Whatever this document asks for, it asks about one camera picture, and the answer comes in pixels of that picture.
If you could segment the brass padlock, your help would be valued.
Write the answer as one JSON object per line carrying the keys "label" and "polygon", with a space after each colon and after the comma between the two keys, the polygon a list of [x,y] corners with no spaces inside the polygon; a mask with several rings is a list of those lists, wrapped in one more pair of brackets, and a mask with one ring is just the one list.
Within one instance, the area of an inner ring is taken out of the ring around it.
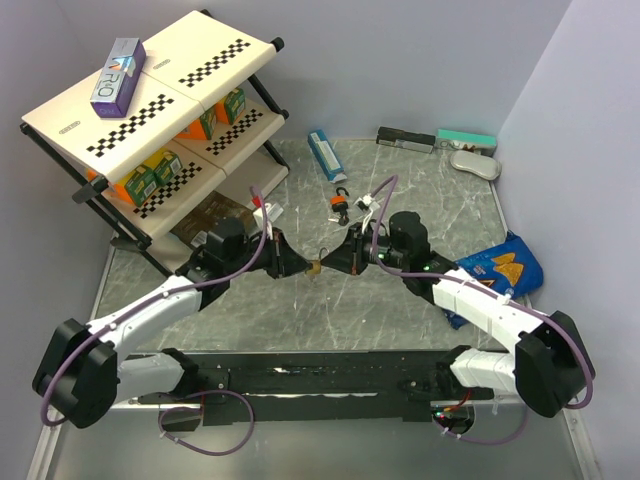
{"label": "brass padlock", "polygon": [[310,260],[311,267],[305,272],[306,277],[314,281],[322,271],[322,259],[329,253],[327,247],[321,247],[317,256]]}

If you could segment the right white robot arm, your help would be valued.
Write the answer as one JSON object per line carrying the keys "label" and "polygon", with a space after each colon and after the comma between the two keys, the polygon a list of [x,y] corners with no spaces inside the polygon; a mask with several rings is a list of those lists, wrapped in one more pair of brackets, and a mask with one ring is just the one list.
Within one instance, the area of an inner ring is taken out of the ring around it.
{"label": "right white robot arm", "polygon": [[454,350],[436,376],[444,396],[492,389],[519,396],[547,418],[590,402],[595,370],[573,319],[561,311],[543,314],[481,284],[432,250],[417,213],[392,215],[385,232],[376,222],[353,224],[321,263],[353,276],[378,265],[400,277],[414,295],[460,315],[503,347],[502,352]]}

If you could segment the small black key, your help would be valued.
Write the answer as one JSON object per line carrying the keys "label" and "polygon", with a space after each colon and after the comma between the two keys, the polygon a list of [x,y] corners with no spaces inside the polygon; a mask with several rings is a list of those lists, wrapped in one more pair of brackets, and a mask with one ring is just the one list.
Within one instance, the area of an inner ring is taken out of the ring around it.
{"label": "small black key", "polygon": [[339,212],[337,215],[332,215],[328,221],[337,223],[340,226],[346,226],[349,223],[349,216],[344,212]]}

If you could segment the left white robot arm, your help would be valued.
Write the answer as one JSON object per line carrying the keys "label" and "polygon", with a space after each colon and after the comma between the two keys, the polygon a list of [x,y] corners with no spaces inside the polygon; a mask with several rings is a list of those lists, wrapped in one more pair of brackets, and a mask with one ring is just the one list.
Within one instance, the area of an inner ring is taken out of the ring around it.
{"label": "left white robot arm", "polygon": [[264,270],[271,278],[308,271],[312,264],[287,243],[284,233],[264,223],[254,236],[237,218],[227,218],[203,245],[159,287],[129,306],[81,324],[74,319],[54,331],[32,381],[41,396],[41,421],[54,407],[63,420],[87,428],[113,405],[163,392],[177,402],[198,387],[197,365],[176,349],[144,358],[131,353],[164,328],[205,309],[245,272]]}

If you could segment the orange black padlock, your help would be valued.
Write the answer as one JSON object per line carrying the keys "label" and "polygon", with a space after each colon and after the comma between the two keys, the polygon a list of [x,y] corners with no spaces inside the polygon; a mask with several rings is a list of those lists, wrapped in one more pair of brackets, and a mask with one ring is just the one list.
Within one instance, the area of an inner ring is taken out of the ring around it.
{"label": "orange black padlock", "polygon": [[337,187],[335,195],[330,199],[330,206],[333,212],[342,214],[349,208],[349,192],[344,187]]}

